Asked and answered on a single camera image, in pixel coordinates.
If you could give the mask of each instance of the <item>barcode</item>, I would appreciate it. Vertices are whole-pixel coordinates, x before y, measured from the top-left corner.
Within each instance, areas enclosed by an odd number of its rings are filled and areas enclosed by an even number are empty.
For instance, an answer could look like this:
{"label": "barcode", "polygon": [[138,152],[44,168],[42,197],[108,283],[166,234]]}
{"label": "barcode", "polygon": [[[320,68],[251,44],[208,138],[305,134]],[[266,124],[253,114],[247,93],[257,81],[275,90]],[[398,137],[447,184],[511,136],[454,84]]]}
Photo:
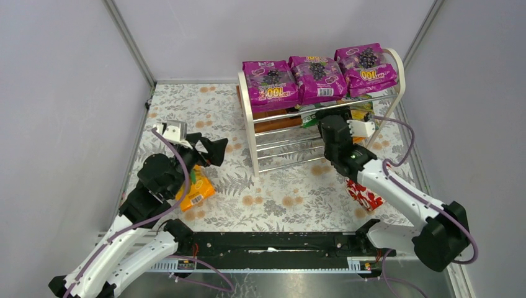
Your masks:
{"label": "barcode", "polygon": [[334,94],[334,90],[332,88],[319,88],[318,89],[318,96],[332,96]]}
{"label": "barcode", "polygon": [[192,199],[192,205],[195,205],[195,204],[199,203],[202,199],[203,199],[203,196],[202,195],[198,195],[197,197]]}

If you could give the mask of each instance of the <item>red package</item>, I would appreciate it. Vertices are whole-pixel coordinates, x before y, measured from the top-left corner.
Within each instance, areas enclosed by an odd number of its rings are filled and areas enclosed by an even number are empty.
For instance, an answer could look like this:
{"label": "red package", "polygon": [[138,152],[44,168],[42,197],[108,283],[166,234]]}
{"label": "red package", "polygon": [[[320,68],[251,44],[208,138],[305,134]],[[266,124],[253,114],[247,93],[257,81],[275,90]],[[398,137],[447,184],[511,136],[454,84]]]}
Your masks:
{"label": "red package", "polygon": [[349,179],[346,179],[346,181],[347,192],[355,201],[358,201],[363,208],[366,208],[368,211],[373,211],[383,204],[384,200],[365,186]]}

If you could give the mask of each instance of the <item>floral pattern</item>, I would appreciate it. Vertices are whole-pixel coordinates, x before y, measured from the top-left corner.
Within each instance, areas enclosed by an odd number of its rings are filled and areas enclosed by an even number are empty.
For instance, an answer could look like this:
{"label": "floral pattern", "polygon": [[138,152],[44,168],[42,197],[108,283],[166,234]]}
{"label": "floral pattern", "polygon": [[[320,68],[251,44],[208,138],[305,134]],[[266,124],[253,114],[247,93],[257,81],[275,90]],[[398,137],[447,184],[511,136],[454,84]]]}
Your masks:
{"label": "floral pattern", "polygon": [[[375,112],[384,114],[389,103],[390,100],[375,102]],[[235,84],[157,85],[127,193],[135,187],[136,174],[149,155],[171,155],[150,132],[154,124],[171,119],[187,122],[189,133],[202,132],[211,140],[226,137],[228,146],[221,167],[203,170],[216,194],[187,212],[174,211],[159,223],[180,218],[191,229],[208,232],[353,231],[371,218],[389,224],[409,224],[387,202],[371,212],[363,209],[347,193],[344,177],[325,159],[269,171],[255,178]],[[373,146],[379,157],[393,160],[400,159],[405,149],[398,126],[391,123],[387,123]],[[297,160],[304,156],[280,158]],[[268,162],[279,165],[283,160],[269,158]],[[408,164],[395,170],[413,183]]]}

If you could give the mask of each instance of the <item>white rack frame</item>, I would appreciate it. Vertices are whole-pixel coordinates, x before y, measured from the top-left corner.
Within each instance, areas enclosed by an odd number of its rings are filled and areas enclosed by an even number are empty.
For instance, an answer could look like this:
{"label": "white rack frame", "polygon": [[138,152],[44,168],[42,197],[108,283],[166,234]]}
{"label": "white rack frame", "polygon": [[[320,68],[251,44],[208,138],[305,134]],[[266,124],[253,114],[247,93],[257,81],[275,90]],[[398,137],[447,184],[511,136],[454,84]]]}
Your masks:
{"label": "white rack frame", "polygon": [[[393,50],[392,48],[384,48],[383,52],[388,54],[389,56],[391,56],[394,59],[394,62],[396,64],[396,69],[398,70],[398,83],[397,83],[397,85],[394,86],[395,94],[388,95],[388,96],[374,97],[374,98],[371,98],[371,99],[365,99],[365,100],[361,100],[361,101],[345,102],[343,104],[335,104],[333,106],[319,107],[317,109],[312,109],[312,110],[303,111],[303,112],[294,112],[294,113],[288,113],[288,114],[283,114],[283,115],[275,115],[275,116],[265,117],[265,118],[256,119],[256,120],[254,120],[254,116],[252,114],[252,109],[251,109],[251,105],[250,105],[250,98],[249,98],[249,95],[248,95],[248,87],[247,87],[246,78],[245,78],[244,73],[242,71],[240,71],[238,73],[239,91],[240,91],[239,93],[240,93],[240,96],[241,96],[241,106],[243,108],[243,114],[244,114],[244,119],[245,119],[245,129],[246,129],[246,133],[247,133],[247,140],[248,140],[248,144],[249,144],[250,156],[251,156],[251,160],[252,160],[252,166],[254,168],[254,175],[255,175],[255,177],[259,177],[259,173],[263,173],[263,172],[266,172],[266,171],[272,171],[272,170],[275,170],[275,169],[280,169],[280,168],[284,168],[284,167],[287,167],[287,166],[297,165],[297,164],[300,164],[300,163],[305,163],[307,161],[319,160],[319,159],[323,158],[323,157],[317,157],[317,158],[312,158],[310,160],[296,161],[296,162],[293,162],[293,163],[288,163],[286,165],[260,170],[259,169],[259,160],[261,160],[261,159],[276,157],[276,156],[280,156],[280,155],[286,155],[286,154],[290,154],[290,153],[296,153],[296,152],[299,152],[299,151],[290,151],[290,152],[280,153],[278,155],[267,155],[267,156],[262,156],[262,157],[258,157],[258,155],[257,155],[258,152],[264,151],[264,150],[270,150],[270,149],[278,148],[278,147],[285,147],[285,146],[288,146],[288,145],[294,145],[294,144],[299,144],[299,143],[304,143],[304,142],[311,142],[313,140],[317,140],[317,139],[320,139],[320,138],[304,138],[304,139],[298,139],[298,140],[288,139],[288,140],[281,140],[281,141],[272,142],[272,143],[260,143],[260,144],[258,144],[257,141],[256,141],[256,137],[258,137],[258,136],[268,135],[268,134],[273,134],[273,133],[287,132],[287,131],[290,131],[290,130],[293,130],[293,129],[298,129],[298,128],[301,128],[301,127],[299,127],[299,126],[287,127],[285,129],[277,129],[277,130],[271,130],[271,131],[268,131],[268,132],[256,133],[255,130],[254,130],[254,124],[256,124],[256,123],[267,122],[267,121],[271,121],[271,120],[284,119],[284,118],[299,116],[299,115],[302,115],[302,114],[305,114],[305,113],[312,113],[312,112],[316,112],[316,111],[321,111],[321,110],[326,110],[326,109],[334,109],[334,108],[338,108],[338,107],[354,106],[356,104],[361,104],[361,103],[364,103],[364,102],[378,101],[380,99],[388,99],[388,98],[396,97],[393,100],[393,102],[389,106],[389,109],[387,110],[387,112],[384,115],[384,117],[390,117],[391,114],[394,112],[396,106],[398,105],[398,103],[402,99],[402,96],[404,96],[404,93],[406,91],[406,78],[405,78],[405,73],[404,73],[404,65],[403,65],[402,59],[400,58],[398,53],[395,50]],[[382,128],[384,127],[384,125],[385,125],[384,121],[381,121],[380,124],[379,124],[379,129],[372,135],[372,137],[369,138],[369,141],[367,143],[367,148],[370,148],[372,146],[372,144],[374,143],[374,141],[376,140],[376,138],[380,134],[380,132],[381,132]],[[274,144],[278,144],[278,143],[284,143],[284,145],[276,145],[276,146],[273,146],[273,147],[261,148],[261,147],[266,146],[266,145],[274,145]]]}

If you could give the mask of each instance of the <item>table surface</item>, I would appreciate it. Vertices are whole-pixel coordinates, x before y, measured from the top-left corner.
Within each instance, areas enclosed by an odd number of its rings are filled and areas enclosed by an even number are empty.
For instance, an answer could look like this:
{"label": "table surface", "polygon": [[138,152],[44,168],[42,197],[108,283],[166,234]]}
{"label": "table surface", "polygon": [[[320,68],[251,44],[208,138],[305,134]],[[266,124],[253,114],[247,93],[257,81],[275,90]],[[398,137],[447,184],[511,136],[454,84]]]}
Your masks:
{"label": "table surface", "polygon": [[[383,115],[389,102],[375,102],[375,113]],[[371,218],[409,225],[387,203],[373,212],[365,211],[348,195],[344,178],[325,159],[255,178],[235,84],[157,85],[126,195],[135,187],[136,174],[148,156],[172,155],[150,131],[154,124],[171,119],[187,122],[188,133],[201,132],[211,140],[226,137],[228,146],[221,167],[204,169],[216,194],[186,212],[175,210],[158,224],[180,218],[196,232],[354,231]],[[387,123],[373,144],[380,158],[399,160],[405,150],[399,128],[392,123]],[[413,183],[407,163],[395,171]]]}

